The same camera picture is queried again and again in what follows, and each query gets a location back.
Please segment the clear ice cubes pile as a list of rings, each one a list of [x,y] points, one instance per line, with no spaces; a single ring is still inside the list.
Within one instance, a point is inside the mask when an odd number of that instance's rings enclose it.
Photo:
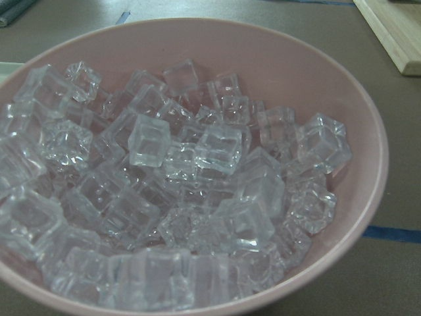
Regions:
[[[351,157],[342,123],[298,125],[190,60],[112,93],[83,62],[35,68],[1,108],[1,254],[98,307],[239,300],[304,260]]]

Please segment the grey folded cloth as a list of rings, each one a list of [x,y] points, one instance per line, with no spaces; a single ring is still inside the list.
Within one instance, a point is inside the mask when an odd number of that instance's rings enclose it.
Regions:
[[[5,28],[25,13],[36,0],[1,0],[1,28]]]

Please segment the pink bowl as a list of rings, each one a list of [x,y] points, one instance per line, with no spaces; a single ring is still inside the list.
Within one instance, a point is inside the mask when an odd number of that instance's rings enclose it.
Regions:
[[[227,20],[167,18],[111,26],[64,42],[29,60],[1,83],[7,104],[32,68],[65,69],[86,61],[103,75],[106,90],[124,87],[133,70],[155,74],[186,58],[210,78],[239,75],[253,99],[287,105],[305,122],[324,113],[345,124],[351,161],[330,180],[337,196],[334,221],[314,238],[302,265],[281,284],[225,305],[196,309],[194,315],[236,315],[277,301],[306,286],[343,257],[362,236],[379,206],[389,168],[382,118],[359,82],[332,58],[287,34]]]

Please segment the wooden cutting board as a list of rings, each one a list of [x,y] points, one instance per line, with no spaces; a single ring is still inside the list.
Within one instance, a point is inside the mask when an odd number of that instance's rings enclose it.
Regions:
[[[420,75],[420,2],[355,1],[357,9],[404,76]]]

